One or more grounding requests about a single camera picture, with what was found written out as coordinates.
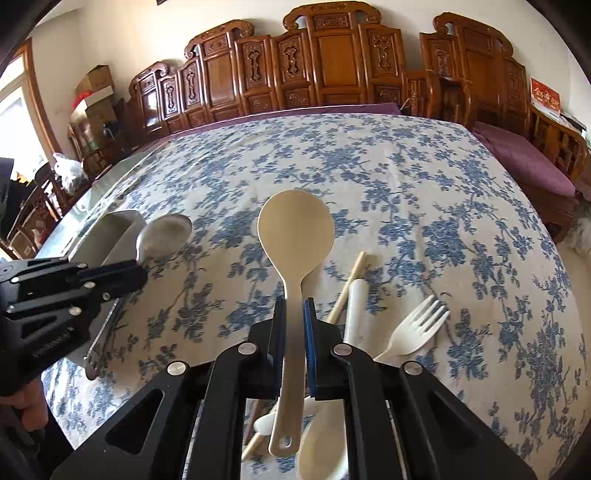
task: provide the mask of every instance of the white plastic fork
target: white plastic fork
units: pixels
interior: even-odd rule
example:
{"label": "white plastic fork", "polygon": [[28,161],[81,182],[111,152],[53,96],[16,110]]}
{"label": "white plastic fork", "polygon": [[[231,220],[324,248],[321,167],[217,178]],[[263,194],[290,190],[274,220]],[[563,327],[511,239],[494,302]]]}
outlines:
{"label": "white plastic fork", "polygon": [[[393,355],[408,355],[420,349],[437,333],[449,317],[445,304],[435,299],[435,295],[427,297],[396,327],[390,336],[388,347],[374,358],[380,362]],[[433,310],[441,304],[435,313]]]}

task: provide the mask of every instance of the white rice paddle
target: white rice paddle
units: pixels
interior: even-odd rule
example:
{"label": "white rice paddle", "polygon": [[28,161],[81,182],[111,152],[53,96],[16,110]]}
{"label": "white rice paddle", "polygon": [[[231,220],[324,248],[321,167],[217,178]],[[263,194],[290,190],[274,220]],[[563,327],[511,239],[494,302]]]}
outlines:
{"label": "white rice paddle", "polygon": [[287,457],[300,448],[304,408],[306,351],[301,282],[330,252],[335,223],[322,200],[304,190],[286,190],[263,205],[257,228],[259,241],[285,291],[283,375],[269,453]]}

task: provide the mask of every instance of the carved wooden panel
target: carved wooden panel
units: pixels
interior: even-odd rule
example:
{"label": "carved wooden panel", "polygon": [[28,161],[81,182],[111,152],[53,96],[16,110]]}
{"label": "carved wooden panel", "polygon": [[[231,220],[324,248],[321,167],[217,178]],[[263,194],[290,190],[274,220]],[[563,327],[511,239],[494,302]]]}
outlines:
{"label": "carved wooden panel", "polygon": [[316,15],[314,17],[316,30],[327,28],[349,28],[349,16],[347,14]]}
{"label": "carved wooden panel", "polygon": [[158,82],[162,78],[174,81],[175,75],[174,68],[156,62],[138,73],[129,84],[129,94],[136,98],[135,102],[131,102],[134,105],[134,116],[142,122],[136,133],[144,141],[168,135],[168,125],[162,123],[164,111]]}
{"label": "carved wooden panel", "polygon": [[461,76],[456,37],[439,33],[421,33],[419,36],[426,69],[434,70],[442,77]]}
{"label": "carved wooden panel", "polygon": [[239,94],[234,42],[251,37],[253,33],[254,26],[250,22],[232,20],[193,37],[185,47],[185,56],[189,59],[187,63],[196,59],[199,64],[196,73],[200,74],[203,104],[213,121],[245,114]]}
{"label": "carved wooden panel", "polygon": [[[305,28],[298,26],[299,17]],[[251,23],[229,21],[193,37],[178,70],[159,62],[137,75],[130,110],[150,138],[250,113],[316,105],[400,105],[410,98],[413,114],[432,115],[440,93],[430,74],[406,72],[400,30],[380,20],[379,11],[366,3],[337,1],[294,8],[284,18],[287,32],[277,37],[255,37]],[[489,54],[490,45],[495,50],[487,33],[472,30],[465,38],[474,51]],[[441,38],[434,40],[441,43],[432,46],[439,73],[454,75],[460,71],[454,63],[457,39],[448,35],[445,42],[437,35]],[[515,74],[511,68],[509,78]],[[511,102],[517,108],[521,98]]]}
{"label": "carved wooden panel", "polygon": [[168,123],[168,129],[170,130],[171,134],[175,134],[177,132],[182,132],[184,130],[183,122],[181,121],[180,117],[178,117],[174,120],[170,120],[167,123]]}
{"label": "carved wooden panel", "polygon": [[364,24],[359,26],[368,103],[396,102],[402,99],[402,74],[405,71],[402,35],[397,28]]}
{"label": "carved wooden panel", "polygon": [[356,16],[358,11],[365,14],[368,24],[379,24],[379,11],[363,2],[304,5],[294,8],[283,19],[287,30],[298,29],[298,18],[304,17],[306,20],[316,74],[316,95],[320,105],[329,103],[329,95],[330,102],[334,102],[339,95],[347,100],[358,99],[360,103],[367,101]]}
{"label": "carved wooden panel", "polygon": [[152,90],[147,95],[142,95],[142,105],[144,108],[144,127],[148,130],[153,130],[155,126],[160,124],[158,94],[156,90]]}
{"label": "carved wooden panel", "polygon": [[249,111],[251,113],[271,112],[273,111],[273,104],[271,102],[271,95],[256,95],[248,98]]}
{"label": "carved wooden panel", "polygon": [[238,108],[227,108],[214,112],[213,121],[221,122],[222,120],[230,120],[231,118],[236,118],[237,116],[242,116]]}
{"label": "carved wooden panel", "polygon": [[211,55],[212,53],[217,52],[218,50],[223,49],[224,47],[228,47],[228,36],[224,35],[220,38],[214,38],[212,40],[208,40],[203,44],[203,51],[205,55]]}
{"label": "carved wooden panel", "polygon": [[189,112],[187,117],[189,119],[190,128],[200,127],[201,125],[205,125],[207,123],[205,112],[203,112],[201,109]]}
{"label": "carved wooden panel", "polygon": [[281,80],[290,82],[304,80],[306,69],[304,67],[304,45],[300,35],[291,36],[278,43],[281,62]]}
{"label": "carved wooden panel", "polygon": [[235,44],[245,114],[279,109],[273,79],[271,36],[240,38]]}
{"label": "carved wooden panel", "polygon": [[142,91],[142,93],[147,93],[149,90],[151,90],[152,88],[154,88],[154,75],[151,74],[150,76],[144,78],[140,84],[139,87]]}
{"label": "carved wooden panel", "polygon": [[279,109],[318,105],[306,29],[271,38],[271,51]]}
{"label": "carved wooden panel", "polygon": [[178,80],[176,74],[167,75],[158,80],[160,86],[160,98],[162,101],[163,119],[179,115],[180,102],[178,98]]}
{"label": "carved wooden panel", "polygon": [[287,90],[285,92],[285,103],[287,108],[312,106],[312,102],[310,101],[310,92],[304,88],[297,90]]}
{"label": "carved wooden panel", "polygon": [[386,85],[375,85],[373,92],[375,103],[396,103],[402,105],[402,86],[392,87]]}
{"label": "carved wooden panel", "polygon": [[433,26],[436,33],[421,34],[426,67],[472,81],[478,120],[527,134],[525,69],[512,58],[513,46],[506,37],[489,25],[449,12],[435,17]]}

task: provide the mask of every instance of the metal ladle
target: metal ladle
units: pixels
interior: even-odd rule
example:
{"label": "metal ladle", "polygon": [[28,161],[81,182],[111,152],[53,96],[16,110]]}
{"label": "metal ladle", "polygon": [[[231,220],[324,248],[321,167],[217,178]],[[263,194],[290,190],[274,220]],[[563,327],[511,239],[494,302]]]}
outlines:
{"label": "metal ladle", "polygon": [[[139,233],[135,244],[137,262],[144,265],[149,258],[158,260],[177,252],[189,239],[192,229],[189,217],[179,213],[163,215],[148,222]],[[106,342],[111,336],[115,321],[128,296],[129,294],[115,300],[113,308],[84,358],[84,370],[88,380],[94,380],[100,374],[105,362]]]}

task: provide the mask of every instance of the purple cushion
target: purple cushion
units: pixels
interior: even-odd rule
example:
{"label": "purple cushion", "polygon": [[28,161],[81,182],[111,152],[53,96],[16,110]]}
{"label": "purple cushion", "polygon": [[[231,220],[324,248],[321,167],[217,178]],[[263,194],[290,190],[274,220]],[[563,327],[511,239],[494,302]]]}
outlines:
{"label": "purple cushion", "polygon": [[574,197],[568,177],[521,135],[481,122],[476,122],[472,133],[518,183]]}
{"label": "purple cushion", "polygon": [[291,110],[280,110],[278,112],[256,113],[255,115],[240,116],[214,124],[195,127],[178,134],[178,136],[191,135],[200,132],[209,132],[216,128],[229,127],[230,125],[240,125],[267,118],[276,118],[278,116],[297,116],[314,115],[317,113],[382,113],[385,115],[401,115],[396,103],[370,103],[369,105],[332,105],[332,106],[313,106],[306,108],[294,108]]}

